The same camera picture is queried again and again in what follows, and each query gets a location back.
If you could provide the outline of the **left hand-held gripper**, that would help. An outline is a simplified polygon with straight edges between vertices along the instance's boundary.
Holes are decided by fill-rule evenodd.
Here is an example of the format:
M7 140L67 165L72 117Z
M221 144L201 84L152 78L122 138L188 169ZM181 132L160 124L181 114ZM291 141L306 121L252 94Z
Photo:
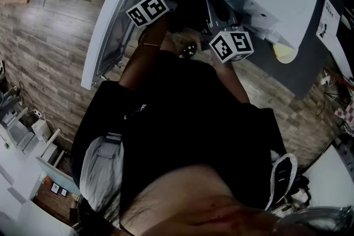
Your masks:
M175 12L179 0L125 0L125 24L137 28L154 23L168 12Z

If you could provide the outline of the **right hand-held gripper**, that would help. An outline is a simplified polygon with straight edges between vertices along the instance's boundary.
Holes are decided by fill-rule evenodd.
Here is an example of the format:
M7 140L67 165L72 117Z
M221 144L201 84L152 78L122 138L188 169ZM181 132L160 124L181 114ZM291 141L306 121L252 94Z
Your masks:
M252 55L254 48L251 37L240 24L243 16L224 0L206 0L206 4L211 35L202 35L202 50L211 49L223 64Z

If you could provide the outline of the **white plate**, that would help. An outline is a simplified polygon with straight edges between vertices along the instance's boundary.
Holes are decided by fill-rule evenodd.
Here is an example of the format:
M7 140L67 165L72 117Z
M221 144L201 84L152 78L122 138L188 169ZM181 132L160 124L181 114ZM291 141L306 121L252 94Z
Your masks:
M291 63L291 62L296 58L296 56L297 56L297 54L298 54L298 50L297 50L297 49L295 49L295 50L296 50L296 54L294 54L293 56L285 57L285 58L283 58L283 59L278 59L278 58L276 57L276 59L277 59L279 62L281 62L282 64L289 64L289 63Z

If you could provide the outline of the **person's left forearm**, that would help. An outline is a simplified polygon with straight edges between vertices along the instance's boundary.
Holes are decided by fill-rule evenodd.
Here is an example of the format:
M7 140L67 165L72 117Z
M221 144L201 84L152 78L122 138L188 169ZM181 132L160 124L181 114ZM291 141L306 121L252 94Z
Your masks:
M143 36L119 80L119 85L136 90L150 73L169 28L169 19L162 16L144 30Z

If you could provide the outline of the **person's right forearm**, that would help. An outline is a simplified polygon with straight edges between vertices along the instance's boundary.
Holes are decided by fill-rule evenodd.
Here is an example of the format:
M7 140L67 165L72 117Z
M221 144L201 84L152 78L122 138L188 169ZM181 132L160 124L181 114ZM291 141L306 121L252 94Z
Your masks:
M222 84L241 102L250 103L245 89L243 88L231 63L222 63L217 55L211 51L211 57L218 79Z

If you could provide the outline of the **black shoe with yellow charms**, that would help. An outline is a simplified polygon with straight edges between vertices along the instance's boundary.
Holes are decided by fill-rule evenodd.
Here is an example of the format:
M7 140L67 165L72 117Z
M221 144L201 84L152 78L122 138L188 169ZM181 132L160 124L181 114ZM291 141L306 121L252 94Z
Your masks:
M192 58L197 52L197 43L195 41L188 41L182 43L179 47L179 57L190 59Z

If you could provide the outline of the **person's bare leg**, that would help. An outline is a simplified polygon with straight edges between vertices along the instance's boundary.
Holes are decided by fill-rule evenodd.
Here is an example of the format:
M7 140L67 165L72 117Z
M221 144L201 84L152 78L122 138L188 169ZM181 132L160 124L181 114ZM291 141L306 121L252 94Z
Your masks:
M162 51L169 51L174 55L180 56L182 55L183 50L194 41L195 40L187 36L186 33L172 34L167 32L160 49Z

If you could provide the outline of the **dark grey table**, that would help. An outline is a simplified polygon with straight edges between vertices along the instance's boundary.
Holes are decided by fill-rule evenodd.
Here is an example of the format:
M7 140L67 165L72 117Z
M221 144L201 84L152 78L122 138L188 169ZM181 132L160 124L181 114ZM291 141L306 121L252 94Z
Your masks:
M282 64L276 59L273 51L273 43L256 36L255 33L246 26L247 13L232 8L243 16L240 24L244 27L245 31L249 32L254 48L254 53L245 59L274 77L300 99L304 98L309 92L321 69L325 66L326 59L329 57L329 50L327 49L329 44L324 45L316 35L324 1L325 0L317 0L305 38L302 41L296 58L289 64ZM338 13L343 8L342 0L329 1ZM190 27L199 32L200 44L203 34L211 35L208 26L209 15L206 0L179 0L175 12L179 14L177 25ZM145 27L134 27L133 31L135 29L141 30L144 28ZM128 43L131 40L133 31L128 39Z

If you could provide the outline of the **white printed paper sheet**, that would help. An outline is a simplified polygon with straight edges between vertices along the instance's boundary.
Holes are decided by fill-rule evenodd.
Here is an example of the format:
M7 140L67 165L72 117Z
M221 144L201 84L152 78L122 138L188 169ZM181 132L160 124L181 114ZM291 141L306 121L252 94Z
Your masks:
M321 18L316 35L324 45L328 45L336 37L340 15L329 0L324 1Z

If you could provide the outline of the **person in dark shirt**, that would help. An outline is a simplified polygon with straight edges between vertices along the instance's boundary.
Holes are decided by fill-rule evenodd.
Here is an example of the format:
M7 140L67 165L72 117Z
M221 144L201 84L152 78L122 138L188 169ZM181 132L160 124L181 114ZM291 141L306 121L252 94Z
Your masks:
M135 91L101 83L72 145L76 183L90 143L109 133L122 137L123 209L158 177L191 165L212 167L238 201L264 209L270 154L285 152L272 109L241 103L211 65L167 51Z

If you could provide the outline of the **wooden coat rack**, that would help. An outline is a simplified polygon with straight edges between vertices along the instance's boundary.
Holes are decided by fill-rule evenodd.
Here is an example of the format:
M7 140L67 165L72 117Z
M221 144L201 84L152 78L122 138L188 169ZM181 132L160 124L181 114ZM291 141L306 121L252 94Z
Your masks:
M323 68L323 70L326 72L327 75L329 75L330 77L332 77L334 79L337 79L340 83L354 87L354 81L348 79L344 75L339 75L336 72L333 72L325 67Z

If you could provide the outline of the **white table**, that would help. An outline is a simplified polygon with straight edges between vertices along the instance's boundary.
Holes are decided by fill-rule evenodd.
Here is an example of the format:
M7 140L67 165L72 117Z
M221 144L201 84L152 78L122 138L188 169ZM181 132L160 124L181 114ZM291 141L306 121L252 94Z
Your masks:
M354 207L354 177L334 146L303 173L309 180L310 207Z

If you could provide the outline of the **white square box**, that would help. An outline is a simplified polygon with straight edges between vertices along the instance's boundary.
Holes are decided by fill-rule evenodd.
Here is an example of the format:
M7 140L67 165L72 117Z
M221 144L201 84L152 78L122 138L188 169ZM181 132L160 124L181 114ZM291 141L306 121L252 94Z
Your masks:
M33 125L32 130L39 141L47 143L51 137L51 131L48 127L48 124L45 120L38 119Z

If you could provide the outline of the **white bench frame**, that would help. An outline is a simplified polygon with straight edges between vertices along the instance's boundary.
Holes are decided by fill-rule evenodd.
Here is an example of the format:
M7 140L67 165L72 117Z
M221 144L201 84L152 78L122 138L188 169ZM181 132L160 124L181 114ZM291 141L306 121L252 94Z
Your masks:
M6 190L24 203L34 197L40 182L49 177L67 191L78 193L72 177L58 169L65 151L60 151L54 141L61 130L51 132L47 143L39 141L32 127L21 122L30 110L23 108L16 112L13 109L20 101L19 94L17 87L6 93L0 91L0 177Z

